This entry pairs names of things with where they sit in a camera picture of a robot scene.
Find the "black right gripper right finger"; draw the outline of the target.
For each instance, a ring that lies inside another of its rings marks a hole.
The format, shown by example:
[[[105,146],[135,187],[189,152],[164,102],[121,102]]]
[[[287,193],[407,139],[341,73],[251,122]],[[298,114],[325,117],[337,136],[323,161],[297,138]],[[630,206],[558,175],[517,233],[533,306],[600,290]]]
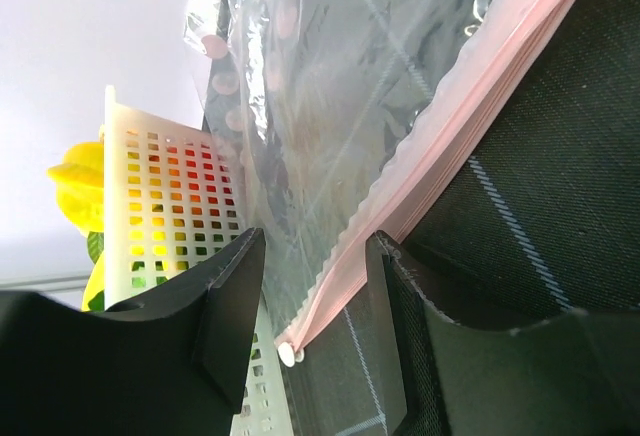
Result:
[[[533,320],[418,263],[382,231],[365,260],[391,434],[638,433],[637,312]]]

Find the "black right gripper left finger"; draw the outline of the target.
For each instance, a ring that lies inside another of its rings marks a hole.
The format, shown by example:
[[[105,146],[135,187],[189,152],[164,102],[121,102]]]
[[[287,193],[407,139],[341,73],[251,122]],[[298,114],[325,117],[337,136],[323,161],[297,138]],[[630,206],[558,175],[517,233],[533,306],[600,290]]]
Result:
[[[264,271],[249,229],[103,312],[1,295],[5,435],[227,435],[241,411]]]

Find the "pink dotted zip bag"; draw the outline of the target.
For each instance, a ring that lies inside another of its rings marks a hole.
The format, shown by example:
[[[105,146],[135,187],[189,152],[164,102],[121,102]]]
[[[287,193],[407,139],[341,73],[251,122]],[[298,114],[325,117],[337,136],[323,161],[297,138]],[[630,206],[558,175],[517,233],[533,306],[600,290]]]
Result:
[[[201,100],[293,366],[362,288],[364,244],[405,238],[576,0],[188,0]]]

